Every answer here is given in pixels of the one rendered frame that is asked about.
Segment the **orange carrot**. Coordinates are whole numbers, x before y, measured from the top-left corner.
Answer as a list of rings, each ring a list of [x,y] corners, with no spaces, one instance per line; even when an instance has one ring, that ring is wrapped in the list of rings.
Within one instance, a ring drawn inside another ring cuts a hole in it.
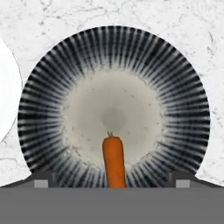
[[[126,186],[123,142],[112,131],[102,142],[102,154],[109,188]]]

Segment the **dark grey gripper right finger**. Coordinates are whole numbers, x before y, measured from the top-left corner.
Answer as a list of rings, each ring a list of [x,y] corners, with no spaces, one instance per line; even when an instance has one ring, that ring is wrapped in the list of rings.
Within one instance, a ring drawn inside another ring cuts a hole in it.
[[[189,172],[173,172],[169,174],[169,187],[173,188],[221,188],[220,185],[212,184],[205,180],[200,180]]]

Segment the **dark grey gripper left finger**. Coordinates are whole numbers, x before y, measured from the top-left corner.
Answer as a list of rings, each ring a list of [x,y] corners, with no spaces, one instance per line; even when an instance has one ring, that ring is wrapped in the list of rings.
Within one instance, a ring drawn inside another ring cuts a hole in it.
[[[3,188],[24,187],[24,188],[53,188],[55,187],[55,175],[50,171],[39,171],[28,178],[14,183],[3,185]]]

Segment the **black and white striped plate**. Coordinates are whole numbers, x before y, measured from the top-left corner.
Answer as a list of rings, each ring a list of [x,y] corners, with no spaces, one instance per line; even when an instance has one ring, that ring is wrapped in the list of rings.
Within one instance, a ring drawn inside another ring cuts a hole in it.
[[[210,136],[200,77],[162,38],[127,26],[100,26],[58,43],[34,67],[20,99],[17,129],[31,172],[62,187],[105,187],[102,143],[120,139],[130,187],[165,187],[195,174]]]

